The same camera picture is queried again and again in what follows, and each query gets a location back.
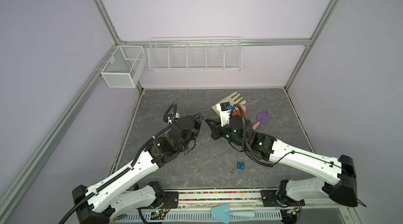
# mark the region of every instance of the light blue spatula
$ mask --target light blue spatula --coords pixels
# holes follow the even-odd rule
[[[229,205],[227,204],[216,206],[211,209],[211,217],[225,224],[229,223],[231,215],[246,218],[256,218],[256,213],[254,211],[230,212]]]

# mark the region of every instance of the red object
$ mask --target red object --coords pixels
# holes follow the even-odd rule
[[[243,110],[243,114],[246,117],[246,106],[245,105],[241,105],[241,108]],[[239,109],[236,107],[235,111],[232,113],[232,116],[240,116],[241,113],[239,113]]]

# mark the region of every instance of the wire shelf rack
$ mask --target wire shelf rack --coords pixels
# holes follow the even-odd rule
[[[109,87],[135,88],[146,61],[143,46],[119,45],[101,74]]]
[[[150,39],[148,66],[152,71],[241,70],[241,38],[195,39],[175,42]]]

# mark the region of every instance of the pink handle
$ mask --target pink handle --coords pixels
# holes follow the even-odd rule
[[[255,130],[255,129],[259,126],[259,124],[260,124],[260,121],[258,121],[257,123],[255,123],[255,124],[252,126],[252,129]]]

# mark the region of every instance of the black motor housing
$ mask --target black motor housing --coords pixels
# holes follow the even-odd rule
[[[180,117],[177,121],[172,123],[169,136],[175,151],[182,152],[187,148],[189,142],[199,135],[200,125],[201,121],[195,116]]]
[[[252,123],[245,118],[246,139],[251,139],[254,133]],[[233,142],[237,146],[242,145],[242,117],[233,116],[229,119],[229,124],[224,125],[221,129],[221,136]]]

